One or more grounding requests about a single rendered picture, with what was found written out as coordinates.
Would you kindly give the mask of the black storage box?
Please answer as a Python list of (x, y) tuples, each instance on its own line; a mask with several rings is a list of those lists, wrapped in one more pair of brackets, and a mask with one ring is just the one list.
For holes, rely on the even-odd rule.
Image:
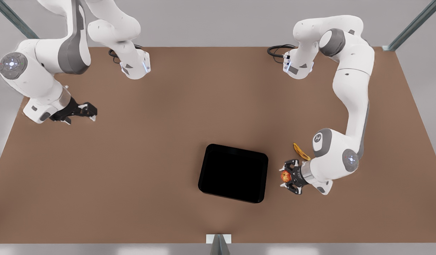
[(198, 188), (209, 195), (260, 203), (265, 196), (268, 157), (262, 152), (209, 144)]

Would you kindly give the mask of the yellow banana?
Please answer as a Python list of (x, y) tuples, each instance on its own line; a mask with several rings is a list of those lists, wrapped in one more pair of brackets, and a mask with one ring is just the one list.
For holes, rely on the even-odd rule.
[(305, 161), (310, 161), (311, 158), (294, 142), (293, 143), (293, 148), (295, 150), (295, 152)]

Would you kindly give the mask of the silver frame post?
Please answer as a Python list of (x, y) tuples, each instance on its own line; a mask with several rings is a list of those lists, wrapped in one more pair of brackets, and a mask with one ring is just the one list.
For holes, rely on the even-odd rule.
[(12, 8), (0, 0), (0, 13), (10, 21), (27, 39), (40, 39), (35, 32), (16, 14)]
[(211, 244), (209, 255), (231, 255), (228, 244), (231, 244), (231, 234), (207, 234), (205, 242)]
[(408, 26), (389, 44), (382, 46), (383, 51), (396, 51), (422, 24), (436, 12), (436, 0), (431, 2), (413, 19)]

